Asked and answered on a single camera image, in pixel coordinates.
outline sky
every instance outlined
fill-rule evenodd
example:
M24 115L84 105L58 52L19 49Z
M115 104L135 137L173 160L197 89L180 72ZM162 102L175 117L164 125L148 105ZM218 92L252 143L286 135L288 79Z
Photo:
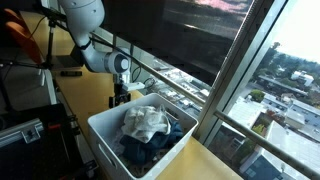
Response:
M279 51L320 63L320 0L297 0L274 42Z

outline white plastic bin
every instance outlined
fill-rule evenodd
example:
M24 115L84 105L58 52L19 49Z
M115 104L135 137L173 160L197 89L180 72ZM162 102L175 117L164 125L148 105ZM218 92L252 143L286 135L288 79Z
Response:
M122 164L110 147L116 132L123 125L125 113L134 106L155 106L163 104L168 112L174 113L184 132L183 138L162 157L143 177L134 177ZM113 179L155 179L174 159L189 140L198 122L171 102L158 94L149 94L137 100L122 104L89 118L90 144L103 170Z

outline laundry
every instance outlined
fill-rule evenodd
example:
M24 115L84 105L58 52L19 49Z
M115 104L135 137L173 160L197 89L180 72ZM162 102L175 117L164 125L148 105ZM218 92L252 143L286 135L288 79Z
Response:
M171 124L170 134L156 132L148 143L124 135L120 140L120 143L125 146L123 157L135 165L142 166L152 161L160 149L171 149L183 137L183 132L178 121L168 117L167 119Z
M121 129L125 135L143 143L148 143L156 132L168 135L171 129L170 126L163 105L158 108L137 106L130 108L126 112L124 126Z

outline white towel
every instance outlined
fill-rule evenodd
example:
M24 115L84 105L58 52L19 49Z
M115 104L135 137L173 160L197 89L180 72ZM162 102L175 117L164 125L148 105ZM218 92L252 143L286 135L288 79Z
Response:
M148 143L156 132L170 133L170 123L166 117L164 107L137 106L126 112L124 134L141 142Z

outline dark blue clothing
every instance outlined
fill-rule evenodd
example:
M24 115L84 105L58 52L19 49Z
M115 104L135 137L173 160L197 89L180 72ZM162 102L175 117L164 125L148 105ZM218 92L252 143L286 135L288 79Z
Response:
M160 149L172 148L174 143L183 137L183 132L177 121L169 119L169 122L171 124L170 134L165 135L162 132L156 132L148 143L124 135L120 140L120 143L125 146L123 157L135 165L144 165L150 162Z

